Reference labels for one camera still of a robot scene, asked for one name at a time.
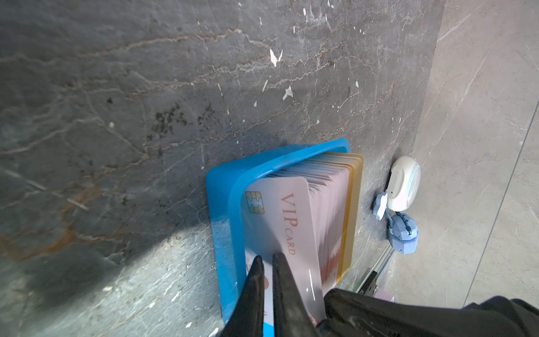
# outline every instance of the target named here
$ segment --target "marble floor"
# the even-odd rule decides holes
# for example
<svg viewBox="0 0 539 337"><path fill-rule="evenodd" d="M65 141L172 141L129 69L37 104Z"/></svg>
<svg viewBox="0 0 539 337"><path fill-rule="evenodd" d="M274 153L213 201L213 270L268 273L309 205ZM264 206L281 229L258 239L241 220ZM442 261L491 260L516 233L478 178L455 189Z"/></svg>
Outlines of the marble floor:
<svg viewBox="0 0 539 337"><path fill-rule="evenodd" d="M404 304L539 306L539 2L448 0L413 155L421 238L394 256Z"/></svg>

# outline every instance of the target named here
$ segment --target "white paint speck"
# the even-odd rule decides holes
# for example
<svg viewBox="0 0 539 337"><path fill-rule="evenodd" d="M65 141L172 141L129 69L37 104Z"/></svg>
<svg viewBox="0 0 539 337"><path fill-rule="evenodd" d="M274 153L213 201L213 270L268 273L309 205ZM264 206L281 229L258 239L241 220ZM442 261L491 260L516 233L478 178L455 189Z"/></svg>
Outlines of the white paint speck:
<svg viewBox="0 0 539 337"><path fill-rule="evenodd" d="M215 330L212 331L211 334L208 335L208 337L215 337L217 336L217 332L219 331L219 328L215 328Z"/></svg>
<svg viewBox="0 0 539 337"><path fill-rule="evenodd" d="M285 95L282 97L282 100L285 100L288 96L290 97L294 97L294 93L292 92L292 87L290 86L290 84L288 85L288 88L285 89Z"/></svg>
<svg viewBox="0 0 539 337"><path fill-rule="evenodd" d="M269 60L271 63L273 63L273 66L277 67L277 57L275 57L275 54L271 48L269 49Z"/></svg>

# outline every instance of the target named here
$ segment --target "card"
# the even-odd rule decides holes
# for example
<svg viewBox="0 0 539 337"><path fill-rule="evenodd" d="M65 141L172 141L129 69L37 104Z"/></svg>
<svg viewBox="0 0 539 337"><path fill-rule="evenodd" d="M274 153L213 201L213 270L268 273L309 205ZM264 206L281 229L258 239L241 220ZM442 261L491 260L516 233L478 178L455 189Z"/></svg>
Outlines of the card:
<svg viewBox="0 0 539 337"><path fill-rule="evenodd" d="M271 265L274 253L283 252L308 314L319 322L326 313L310 191L303 177L262 178L245 190L241 214L246 259L261 255L269 279L266 264ZM264 303L264 322L273 325L273 296L268 289Z"/></svg>
<svg viewBox="0 0 539 337"><path fill-rule="evenodd" d="M326 152L319 155L321 159L329 158L333 162L338 163L350 163L354 167L354 172L351 180L351 188L349 189L349 203L350 208L348 211L348 225L346 228L346 233L343 233L344 241L344 251L343 251L343 260L341 264L342 270L339 271L339 274L342 277L351 266L352 262L352 253L354 248L354 237L356 233L356 223L357 223L357 211L360 203L360 194L361 194L361 180L363 175L363 162L364 158L360 154L353 153L333 153Z"/></svg>
<svg viewBox="0 0 539 337"><path fill-rule="evenodd" d="M311 206L319 209L318 212L313 212L313 223L325 294L335 287L340 277L342 233L350 170L342 164L303 161L274 172L272 176L301 176L309 182L309 188L315 196L312 197Z"/></svg>

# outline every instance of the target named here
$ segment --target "stain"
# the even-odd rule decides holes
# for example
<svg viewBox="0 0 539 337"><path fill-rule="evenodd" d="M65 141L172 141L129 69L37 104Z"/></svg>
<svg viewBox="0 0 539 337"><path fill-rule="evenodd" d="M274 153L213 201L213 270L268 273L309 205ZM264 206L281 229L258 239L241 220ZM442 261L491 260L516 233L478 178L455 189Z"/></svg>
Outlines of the stain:
<svg viewBox="0 0 539 337"><path fill-rule="evenodd" d="M2 248L4 249L8 257L10 257L13 261L21 262L21 261L25 261L36 256L40 256L40 255L51 255L53 253L56 253L59 250L62 250L63 248L67 247L68 245L72 243L92 244L92 243L102 242L105 240L114 239L120 235L127 233L125 231L126 226L127 226L127 222L124 222L115 233L111 235L102 235L102 236L97 236L97 237L92 237L92 238L82 236L79 233L77 233L71 226L67 226L65 233L60 238L58 238L56 242L54 242L53 244L47 247L35 249L27 254L21 253L12 244L12 242L4 236L0 236L0 245L2 246ZM158 229L158 231L163 230L163 229L168 229L168 228L170 228L170 226L165 226L163 228L160 228Z"/></svg>
<svg viewBox="0 0 539 337"><path fill-rule="evenodd" d="M192 125L192 123L189 123L187 119L185 119L181 109L182 106L180 103L176 102L170 109L164 112L155 113L155 122L151 127L151 130L156 132L159 135L159 138L163 138L168 133L174 133L174 128L172 127L174 121L176 123L181 123L183 126L186 126L187 124Z"/></svg>
<svg viewBox="0 0 539 337"><path fill-rule="evenodd" d="M208 106L204 108L204 113L197 117L198 125L200 126L200 131L208 131L210 130L214 125L220 125L221 121L216 117L218 114L216 111L211 107L211 102L208 101Z"/></svg>

